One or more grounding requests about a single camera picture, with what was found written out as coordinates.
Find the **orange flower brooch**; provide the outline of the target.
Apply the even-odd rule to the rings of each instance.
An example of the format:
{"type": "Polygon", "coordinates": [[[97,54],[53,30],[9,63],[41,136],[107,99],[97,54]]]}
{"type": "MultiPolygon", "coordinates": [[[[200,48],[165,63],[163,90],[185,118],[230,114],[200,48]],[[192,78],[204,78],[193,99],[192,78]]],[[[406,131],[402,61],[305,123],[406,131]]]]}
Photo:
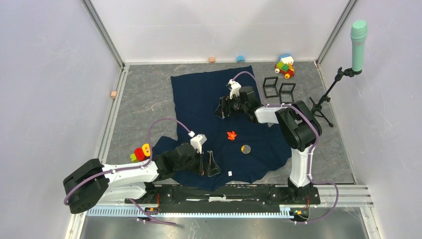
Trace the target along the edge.
{"type": "Polygon", "coordinates": [[[228,131],[227,132],[227,139],[230,141],[234,141],[237,137],[237,134],[235,133],[235,131],[228,131]]]}

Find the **navy blue t-shirt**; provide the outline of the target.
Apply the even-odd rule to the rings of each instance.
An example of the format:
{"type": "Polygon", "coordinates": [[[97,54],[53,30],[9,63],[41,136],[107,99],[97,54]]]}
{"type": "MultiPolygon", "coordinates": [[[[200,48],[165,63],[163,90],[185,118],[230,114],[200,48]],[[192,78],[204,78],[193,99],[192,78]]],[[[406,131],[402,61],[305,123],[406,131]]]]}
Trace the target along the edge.
{"type": "Polygon", "coordinates": [[[227,83],[234,79],[242,86],[256,88],[250,66],[227,70],[192,73],[171,78],[177,126],[177,139],[163,136],[152,149],[154,155],[170,151],[183,142],[189,142],[187,131],[207,137],[204,151],[211,150],[221,173],[211,178],[193,174],[176,174],[179,184],[213,191],[230,181],[253,183],[269,171],[283,167],[291,158],[291,148],[278,125],[253,123],[241,113],[226,119],[214,115],[220,97],[227,96],[227,83]],[[227,139],[227,132],[235,131],[234,141],[227,139]],[[240,148],[249,145],[251,152],[243,154],[240,148]]]}

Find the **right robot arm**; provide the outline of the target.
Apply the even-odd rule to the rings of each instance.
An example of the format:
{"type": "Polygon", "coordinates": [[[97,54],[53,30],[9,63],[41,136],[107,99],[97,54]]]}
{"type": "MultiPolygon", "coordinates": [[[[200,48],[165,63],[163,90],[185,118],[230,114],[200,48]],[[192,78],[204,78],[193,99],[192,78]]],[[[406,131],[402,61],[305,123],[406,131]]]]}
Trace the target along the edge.
{"type": "Polygon", "coordinates": [[[312,162],[321,127],[303,101],[278,106],[262,104],[251,86],[236,87],[219,99],[214,114],[224,119],[236,113],[246,114],[252,122],[278,124],[292,151],[292,170],[287,195],[300,203],[313,189],[312,162]]]}

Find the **round gold brooch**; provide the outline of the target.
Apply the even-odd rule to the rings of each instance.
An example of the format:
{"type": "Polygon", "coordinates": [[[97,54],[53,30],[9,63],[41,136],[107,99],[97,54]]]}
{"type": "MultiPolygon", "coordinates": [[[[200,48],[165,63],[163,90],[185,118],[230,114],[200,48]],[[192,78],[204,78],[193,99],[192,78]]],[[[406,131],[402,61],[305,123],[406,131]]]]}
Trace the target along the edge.
{"type": "Polygon", "coordinates": [[[251,147],[245,144],[240,148],[240,150],[243,154],[249,154],[251,152],[251,147]]]}

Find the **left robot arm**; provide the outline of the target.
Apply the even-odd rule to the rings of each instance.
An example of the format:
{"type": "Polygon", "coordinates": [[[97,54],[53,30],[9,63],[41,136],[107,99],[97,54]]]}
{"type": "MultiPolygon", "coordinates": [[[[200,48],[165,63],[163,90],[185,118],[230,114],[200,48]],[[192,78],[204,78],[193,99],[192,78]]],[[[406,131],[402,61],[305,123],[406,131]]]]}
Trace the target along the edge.
{"type": "Polygon", "coordinates": [[[178,173],[211,178],[220,174],[221,168],[212,151],[199,152],[189,143],[155,155],[151,161],[110,165],[94,158],[63,180],[64,204],[72,214],[78,214],[106,201],[141,199],[150,203],[156,198],[156,189],[148,184],[178,173]]]}

